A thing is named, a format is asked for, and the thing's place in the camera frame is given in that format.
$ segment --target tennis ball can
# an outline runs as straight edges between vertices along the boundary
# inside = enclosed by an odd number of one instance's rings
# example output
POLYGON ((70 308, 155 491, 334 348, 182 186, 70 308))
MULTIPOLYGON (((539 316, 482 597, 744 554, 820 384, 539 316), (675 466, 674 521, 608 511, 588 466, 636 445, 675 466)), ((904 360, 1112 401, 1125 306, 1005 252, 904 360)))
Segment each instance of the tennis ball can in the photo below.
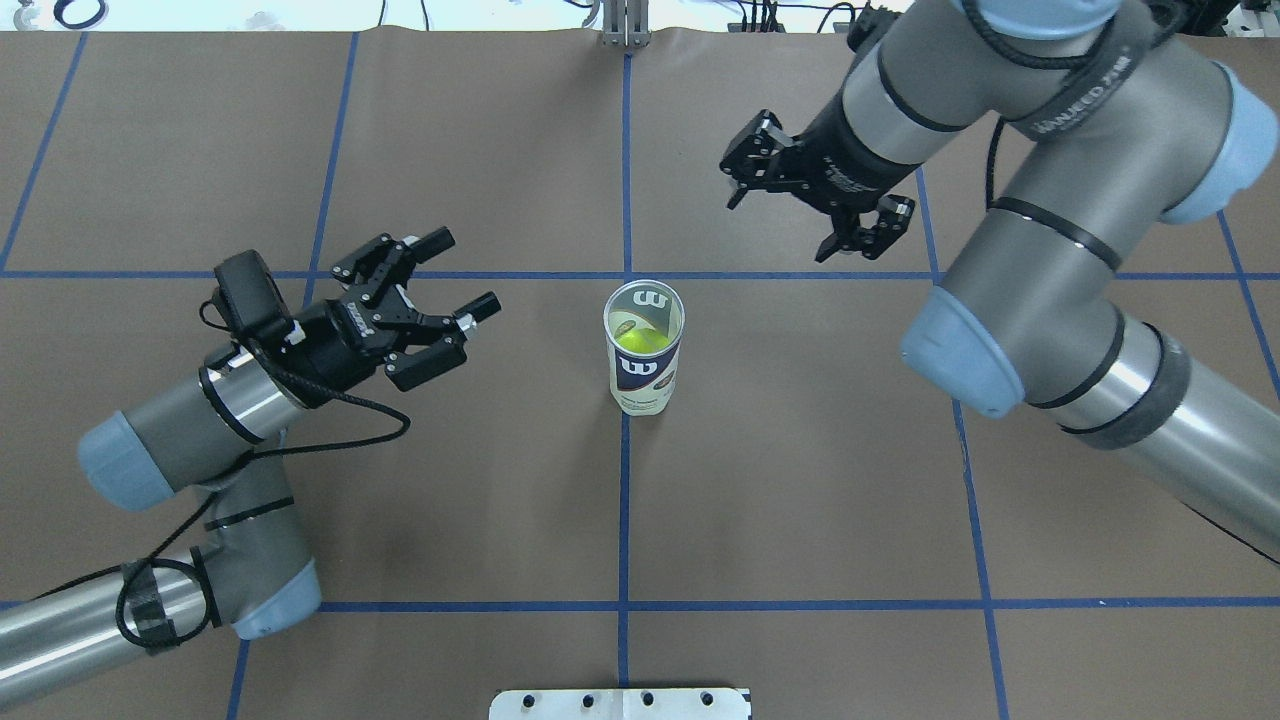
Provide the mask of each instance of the tennis ball can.
POLYGON ((658 281, 634 281, 604 304, 609 392, 627 415, 657 415, 676 389, 685 305, 658 281))

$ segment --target green tennis ball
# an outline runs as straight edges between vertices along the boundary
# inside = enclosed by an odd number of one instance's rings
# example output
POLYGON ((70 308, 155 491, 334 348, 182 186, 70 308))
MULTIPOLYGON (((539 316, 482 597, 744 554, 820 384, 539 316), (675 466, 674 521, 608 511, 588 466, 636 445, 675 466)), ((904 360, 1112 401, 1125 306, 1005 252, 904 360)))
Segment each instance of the green tennis ball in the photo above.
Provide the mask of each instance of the green tennis ball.
POLYGON ((630 329, 614 340, 617 340, 618 345, 622 346, 623 350, 627 352, 635 352, 636 355, 658 352, 659 350, 667 347, 671 342, 667 340, 667 336, 653 328, 630 329))

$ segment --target blue joint cap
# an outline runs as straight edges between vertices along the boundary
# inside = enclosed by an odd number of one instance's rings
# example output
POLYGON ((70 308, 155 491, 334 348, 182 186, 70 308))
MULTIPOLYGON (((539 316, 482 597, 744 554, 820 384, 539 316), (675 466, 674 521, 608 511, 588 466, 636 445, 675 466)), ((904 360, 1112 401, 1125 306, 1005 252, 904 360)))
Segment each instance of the blue joint cap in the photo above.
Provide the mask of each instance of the blue joint cap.
POLYGON ((266 602, 232 623, 232 628, 236 629, 236 634, 242 641, 253 641, 292 628, 319 609, 320 580, 316 578, 316 561, 312 557, 293 579, 284 583, 284 587, 266 602))
MULTIPOLYGON (((977 0, 987 23, 1001 35, 1024 40, 1066 40, 1111 19, 1121 0, 977 0)), ((964 13, 960 0, 951 0, 964 13)))
POLYGON ((1222 68, 1231 83, 1231 122, 1213 167, 1190 195, 1165 210, 1160 217, 1162 223, 1194 223, 1226 208, 1233 195, 1262 176, 1276 151, 1276 114, 1240 83, 1231 68, 1215 64, 1222 68))
POLYGON ((1025 391, 1009 356, 954 295, 933 287, 902 337, 902 360, 951 397, 988 418, 1004 418, 1025 391))
POLYGON ((84 433, 76 456, 93 489, 124 510, 146 510, 173 497, 164 473, 119 410, 84 433))

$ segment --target cable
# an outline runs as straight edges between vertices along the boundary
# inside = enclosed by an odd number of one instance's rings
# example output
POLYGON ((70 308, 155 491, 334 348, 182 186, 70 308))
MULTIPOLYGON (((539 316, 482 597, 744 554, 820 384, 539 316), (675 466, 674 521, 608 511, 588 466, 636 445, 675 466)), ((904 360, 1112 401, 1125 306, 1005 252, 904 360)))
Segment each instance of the cable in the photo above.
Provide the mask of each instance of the cable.
MULTIPOLYGON (((1151 46, 1152 47, 1160 47, 1170 37, 1172 37, 1174 35, 1178 33, 1178 28, 1180 28, 1181 24, 1183 24, 1183 22, 1185 20, 1184 8, 1181 5, 1178 5, 1178 4, 1172 3, 1172 0, 1143 0, 1143 1, 1147 4, 1147 8, 1151 9, 1152 18, 1156 17, 1157 9, 1162 9, 1165 12, 1165 15, 1166 15, 1165 19, 1162 22, 1158 20, 1158 19, 1156 20, 1156 24, 1160 27, 1160 31, 1156 33, 1156 36, 1151 41, 1151 46)), ((970 13, 970 10, 973 13, 977 13, 978 20, 983 26, 986 26, 986 29, 991 31, 991 33, 995 35, 995 29, 992 29, 991 26, 987 24, 986 18, 982 18, 982 13, 977 10, 977 0, 961 0, 961 4, 964 5, 965 14, 969 15, 969 20, 972 23, 974 23, 974 28, 978 29, 979 35, 982 35, 983 31, 978 26, 978 22, 974 22, 974 15, 970 13)), ((1110 29, 1110 27, 1111 26, 1110 26, 1110 22, 1108 22, 1107 29, 1110 29)), ((1093 44, 1092 47, 1089 47, 1089 51, 1087 54, 1079 55, 1078 58, 1083 58, 1085 61, 1089 61, 1093 58, 1093 54, 1096 53, 1096 50, 1098 47, 1098 44, 1102 41, 1102 37, 1105 37, 1106 32, 1107 31, 1105 29, 1102 32, 1102 35, 1098 36, 1098 40, 1093 44)), ((1001 53, 1001 50, 996 45, 991 45, 991 49, 996 50, 996 53, 1001 53)), ((1018 53, 1018 54, 1021 54, 1018 50, 1012 50, 1012 51, 1018 53)), ((1027 58, 1033 58, 1033 59, 1037 58, 1036 55, 1025 55, 1025 56, 1027 58)), ((1014 60, 1011 58, 1005 58, 1005 59, 1010 60, 1012 63, 1016 63, 1019 65, 1023 65, 1023 67, 1032 67, 1032 65, 1027 65, 1024 63, 1019 63, 1018 60, 1014 60)), ((1039 58, 1039 60, 1048 60, 1048 58, 1039 58)), ((1005 129, 1005 124, 1007 124, 1006 120, 1005 120, 1005 118, 1000 118, 998 120, 996 120, 996 129, 992 131, 992 133, 991 133, 991 143, 987 146, 987 209, 988 210, 991 209, 991 205, 995 202, 996 151, 1000 149, 1000 136, 1001 136, 1001 133, 1005 129)))
POLYGON ((408 415, 401 413, 399 410, 396 410, 394 407, 364 397, 356 397, 353 395, 339 392, 337 389, 325 387, 320 383, 303 378, 302 375, 297 375, 294 373, 291 373, 289 370, 285 370, 284 368, 276 365, 275 361, 268 356, 268 354, 262 350, 262 346, 256 340, 250 340, 247 347, 250 352, 253 354, 253 357, 256 357, 257 361, 262 365, 262 369, 266 370, 266 374, 270 375, 273 380, 280 382, 280 384, 283 386, 288 387, 289 384, 293 384, 297 387, 302 387, 316 395, 328 397, 329 400, 337 400, 339 402, 346 402, 348 405, 356 405, 360 407, 374 410, 376 413, 381 413, 383 415, 399 420, 401 423, 399 428, 380 436, 374 436, 364 439, 305 445, 302 447, 278 447, 275 450, 264 450, 261 452, 255 452, 252 455, 253 459, 271 457, 274 455, 300 455, 303 452, 325 452, 330 450, 349 450, 356 447, 367 447, 370 445, 389 442, 401 437, 402 434, 408 432, 408 428, 412 424, 412 420, 410 419, 408 415))
POLYGON ((204 302, 200 304, 200 322, 205 323, 206 325, 209 325, 211 328, 214 328, 215 331, 223 331, 224 333, 232 332, 232 329, 228 328, 227 325, 219 325, 218 323, 215 323, 215 322, 212 322, 212 320, 210 320, 209 318, 205 316, 205 309, 206 307, 212 307, 212 305, 214 305, 212 300, 206 300, 206 301, 204 301, 204 302))
MULTIPOLYGON (((205 318, 204 311, 210 305, 212 305, 211 300, 206 300, 205 302, 202 302, 200 305, 200 319, 206 325, 219 328, 220 325, 216 325, 216 324, 209 322, 205 318)), ((236 313, 234 306, 230 306, 230 311, 236 313)), ((237 342, 241 342, 241 338, 238 338, 236 336, 232 336, 232 337, 237 342)), ((375 411, 381 413, 381 414, 384 414, 384 415, 387 415, 387 416, 389 416, 392 419, 398 420, 401 423, 401 427, 397 428, 397 429, 394 429, 394 430, 392 430, 392 432, 389 432, 389 433, 383 433, 380 436, 372 436, 372 437, 361 438, 361 439, 353 439, 353 441, 326 442, 326 443, 306 445, 306 446, 301 446, 301 447, 278 447, 278 448, 265 450, 265 451, 252 451, 251 450, 251 451, 244 452, 243 455, 241 455, 236 460, 236 462, 233 462, 229 468, 227 468, 221 473, 218 473, 216 475, 214 475, 214 477, 204 480, 204 483, 200 483, 200 484, 212 483, 212 482, 224 479, 227 477, 230 477, 230 475, 233 475, 233 474, 239 473, 241 470, 243 470, 246 466, 248 466, 250 462, 253 462, 255 460, 261 460, 262 457, 273 457, 273 456, 283 456, 283 455, 301 455, 301 454, 307 454, 307 452, 325 452, 325 451, 332 451, 332 450, 351 450, 351 448, 367 447, 367 446, 371 446, 371 445, 389 442, 389 441, 393 441, 393 439, 403 436, 406 432, 408 432, 408 428, 412 424, 412 420, 410 419, 408 415, 401 413, 399 410, 396 410, 394 407, 390 407, 390 406, 387 406, 387 405, 383 405, 380 402, 375 402, 372 400, 367 400, 367 398, 364 398, 364 397, 357 397, 357 396, 353 396, 353 395, 347 395, 344 392, 333 389, 330 387, 325 387, 325 386, 323 386, 320 383, 316 383, 316 382, 314 382, 314 380, 311 380, 308 378, 303 378, 303 377, 301 377, 298 374, 294 374, 294 373, 292 373, 289 370, 285 370, 284 368, 279 366, 266 354, 266 351, 262 348, 261 343, 256 338, 250 338, 247 342, 241 342, 241 345, 243 347, 247 347, 248 351, 253 355, 253 357, 257 359, 259 364, 262 365, 262 369, 273 379, 273 382, 276 382, 276 383, 283 384, 285 387, 289 387, 289 386, 301 387, 301 388, 305 388, 307 391, 311 391, 312 393, 320 395, 321 397, 326 397, 329 400, 338 400, 340 402, 346 402, 346 404, 349 404, 349 405, 356 405, 356 406, 360 406, 360 407, 366 407, 369 410, 375 410, 375 411)), ((188 579, 191 579, 193 583, 196 583, 197 585, 200 585, 200 588, 204 592, 204 594, 205 594, 206 598, 211 598, 212 597, 212 591, 209 587, 209 578, 206 575, 204 575, 200 570, 197 570, 192 565, 188 565, 188 564, 184 564, 184 562, 179 562, 177 560, 160 559, 159 556, 170 544, 173 544, 173 542, 175 539, 178 539, 178 537, 182 536, 182 533, 187 532, 187 529, 191 528, 191 525, 195 524, 196 520, 198 520, 200 516, 204 515, 205 511, 207 511, 214 505, 214 502, 218 500, 218 497, 219 497, 219 492, 216 492, 216 491, 211 492, 209 495, 209 497, 205 498, 205 501, 200 505, 200 507, 196 509, 196 511, 189 518, 187 518, 178 527, 178 529, 175 529, 173 533, 170 533, 169 537, 166 537, 164 539, 164 542, 161 542, 155 550, 152 550, 150 553, 147 553, 147 556, 143 557, 129 571, 129 574, 124 578, 124 582, 120 585, 120 593, 119 593, 119 596, 116 596, 116 601, 115 601, 115 626, 119 630, 120 635, 124 639, 127 639, 128 642, 131 642, 131 643, 133 643, 136 646, 140 646, 140 647, 145 647, 145 648, 177 647, 177 646, 179 646, 179 644, 189 641, 191 638, 196 637, 197 634, 200 634, 209 625, 210 620, 212 619, 214 607, 212 607, 212 605, 210 605, 206 601, 206 603, 205 603, 205 612, 201 616, 200 623, 191 632, 188 632, 186 634, 182 634, 182 635, 172 637, 172 638, 146 639, 146 638, 138 635, 137 633, 133 633, 132 630, 129 630, 128 625, 124 623, 124 607, 125 607, 125 605, 128 602, 129 588, 133 585, 134 582, 137 582, 138 575, 142 573, 142 570, 145 568, 161 568, 161 569, 177 570, 178 573, 182 573, 188 579)), ((79 578, 76 578, 74 580, 70 580, 68 583, 63 583, 61 585, 58 585, 56 588, 54 588, 51 591, 44 592, 44 593, 36 596, 32 600, 40 600, 42 597, 47 597, 50 594, 59 593, 59 592, 74 588, 77 585, 87 583, 90 580, 95 580, 95 579, 99 579, 99 578, 104 578, 106 575, 111 575, 111 574, 114 574, 116 571, 122 571, 122 568, 119 565, 111 566, 111 568, 104 568, 101 570, 97 570, 97 571, 90 573, 87 575, 82 575, 79 578)))
POLYGON ((854 8, 852 3, 836 3, 831 8, 827 8, 826 13, 823 13, 822 20, 818 23, 818 29, 815 32, 822 32, 822 28, 827 24, 827 18, 829 18, 832 13, 835 13, 836 10, 838 10, 841 8, 849 8, 849 22, 850 23, 852 23, 855 19, 858 19, 858 8, 854 8))
POLYGON ((1000 135, 1005 132, 1007 120, 996 120, 996 129, 991 133, 991 145, 987 146, 987 210, 996 204, 996 150, 1000 149, 1000 135))
MULTIPOLYGON (((987 47, 996 51, 997 55, 1014 63, 1015 65, 1021 65, 1024 68, 1032 68, 1036 70, 1074 70, 1083 68, 1093 59, 1094 47, 1089 47, 1089 51, 1084 55, 1074 55, 1070 58, 1042 58, 1039 55, 1032 55, 1029 53, 1023 53, 1021 50, 1014 47, 1005 41, 1004 37, 996 32, 995 28, 987 22, 987 18, 982 15, 982 10, 978 9, 978 0, 960 0, 960 5, 964 8, 964 14, 969 18, 969 24, 978 32, 987 47)), ((1107 35, 1111 29, 1111 22, 1107 20, 1106 28, 1098 35, 1098 40, 1107 35)))
POLYGON ((742 29, 746 29, 746 5, 742 4, 742 0, 733 0, 733 3, 737 3, 737 9, 742 10, 742 29))
MULTIPOLYGON (((426 0, 417 0, 420 8, 422 8, 422 29, 431 29, 431 18, 426 15, 426 0)), ((579 8, 590 8, 590 5, 579 5, 579 8)), ((378 27, 383 27, 387 22, 387 0, 383 0, 383 10, 378 13, 378 27)))

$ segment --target metal bracket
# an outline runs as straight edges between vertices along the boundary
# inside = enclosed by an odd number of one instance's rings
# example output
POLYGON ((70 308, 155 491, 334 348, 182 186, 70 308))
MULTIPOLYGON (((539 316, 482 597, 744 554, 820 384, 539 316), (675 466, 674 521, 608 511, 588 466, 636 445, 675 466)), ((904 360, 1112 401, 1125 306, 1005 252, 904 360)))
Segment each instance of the metal bracket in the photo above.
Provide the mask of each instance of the metal bracket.
POLYGON ((744 688, 654 688, 506 691, 489 706, 489 720, 750 720, 751 691, 744 688))
POLYGON ((644 47, 649 45, 649 0, 596 0, 604 6, 604 45, 644 47))

